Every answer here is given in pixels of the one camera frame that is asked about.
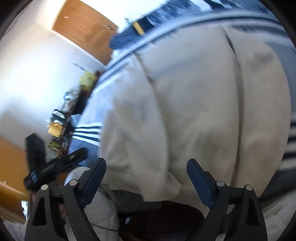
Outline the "beige knit garment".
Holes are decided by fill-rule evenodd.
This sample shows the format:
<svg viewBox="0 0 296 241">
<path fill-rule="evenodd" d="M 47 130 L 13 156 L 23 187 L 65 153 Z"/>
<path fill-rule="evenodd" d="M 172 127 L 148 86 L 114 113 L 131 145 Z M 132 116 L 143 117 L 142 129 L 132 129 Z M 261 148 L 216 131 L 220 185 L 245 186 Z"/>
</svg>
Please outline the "beige knit garment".
<svg viewBox="0 0 296 241">
<path fill-rule="evenodd" d="M 262 41 L 232 28 L 183 28 L 130 56 L 114 78 L 101 133 L 104 182 L 147 202 L 206 212 L 186 165 L 260 196 L 290 130 L 283 66 Z"/>
</svg>

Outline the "yellow plastic bag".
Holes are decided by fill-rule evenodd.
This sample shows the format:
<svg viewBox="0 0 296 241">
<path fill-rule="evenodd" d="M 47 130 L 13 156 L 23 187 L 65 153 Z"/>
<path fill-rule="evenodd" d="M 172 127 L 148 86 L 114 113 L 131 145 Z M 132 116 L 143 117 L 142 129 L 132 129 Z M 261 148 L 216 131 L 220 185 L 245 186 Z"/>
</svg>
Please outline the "yellow plastic bag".
<svg viewBox="0 0 296 241">
<path fill-rule="evenodd" d="M 90 91 L 97 81 L 97 77 L 95 74 L 86 71 L 79 79 L 79 85 L 81 86 L 83 91 Z"/>
</svg>

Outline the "white navy striped bedspread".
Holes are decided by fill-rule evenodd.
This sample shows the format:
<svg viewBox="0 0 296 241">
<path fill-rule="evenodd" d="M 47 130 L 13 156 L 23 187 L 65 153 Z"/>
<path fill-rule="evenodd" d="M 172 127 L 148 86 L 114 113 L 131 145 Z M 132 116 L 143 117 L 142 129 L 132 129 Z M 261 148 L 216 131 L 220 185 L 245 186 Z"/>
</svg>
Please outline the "white navy striped bedspread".
<svg viewBox="0 0 296 241">
<path fill-rule="evenodd" d="M 152 44 L 167 40 L 180 30 L 209 24 L 225 24 L 233 30 L 255 37 L 267 44 L 279 57 L 285 70 L 290 87 L 292 104 L 291 131 L 288 138 L 288 148 L 285 150 L 280 169 L 293 169 L 286 165 L 295 158 L 295 46 L 283 25 L 271 14 L 246 9 L 219 9 L 202 14 L 179 16 L 167 22 L 159 23 L 146 36 L 140 37 L 134 43 L 128 44 L 114 60 L 107 65 L 106 71 L 99 78 L 91 97 L 74 130 L 69 146 L 69 152 L 81 147 L 88 150 L 86 160 L 79 166 L 91 167 L 100 152 L 100 132 L 105 114 L 111 107 L 111 93 L 117 86 L 115 79 L 127 65 L 134 53 L 140 53 Z"/>
</svg>

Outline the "brown wooden door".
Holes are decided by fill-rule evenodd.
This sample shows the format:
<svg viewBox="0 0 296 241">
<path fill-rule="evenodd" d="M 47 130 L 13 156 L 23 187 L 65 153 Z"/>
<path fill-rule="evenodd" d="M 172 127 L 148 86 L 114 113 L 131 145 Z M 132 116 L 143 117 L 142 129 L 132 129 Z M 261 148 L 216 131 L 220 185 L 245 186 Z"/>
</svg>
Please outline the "brown wooden door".
<svg viewBox="0 0 296 241">
<path fill-rule="evenodd" d="M 102 64 L 107 65 L 111 60 L 109 41 L 116 34 L 117 25 L 82 1 L 66 1 L 53 30 Z"/>
</svg>

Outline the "orange wooden furniture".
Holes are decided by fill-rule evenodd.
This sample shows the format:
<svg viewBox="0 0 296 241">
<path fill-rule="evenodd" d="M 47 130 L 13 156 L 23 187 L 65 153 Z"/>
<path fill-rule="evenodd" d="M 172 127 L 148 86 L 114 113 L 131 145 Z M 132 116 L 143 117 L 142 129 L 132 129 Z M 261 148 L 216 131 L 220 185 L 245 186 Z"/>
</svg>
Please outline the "orange wooden furniture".
<svg viewBox="0 0 296 241">
<path fill-rule="evenodd" d="M 28 174 L 25 151 L 1 138 L 1 207 L 22 216 L 22 201 L 29 199 L 23 184 Z"/>
</svg>

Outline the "yellow black box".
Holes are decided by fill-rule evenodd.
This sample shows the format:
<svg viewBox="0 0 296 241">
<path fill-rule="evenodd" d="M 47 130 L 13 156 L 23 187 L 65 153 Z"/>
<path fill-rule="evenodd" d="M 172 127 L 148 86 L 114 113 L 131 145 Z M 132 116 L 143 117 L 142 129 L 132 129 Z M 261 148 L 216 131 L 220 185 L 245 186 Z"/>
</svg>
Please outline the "yellow black box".
<svg viewBox="0 0 296 241">
<path fill-rule="evenodd" d="M 59 138 L 62 135 L 66 121 L 66 115 L 59 110 L 54 109 L 47 125 L 48 133 L 53 137 Z"/>
</svg>

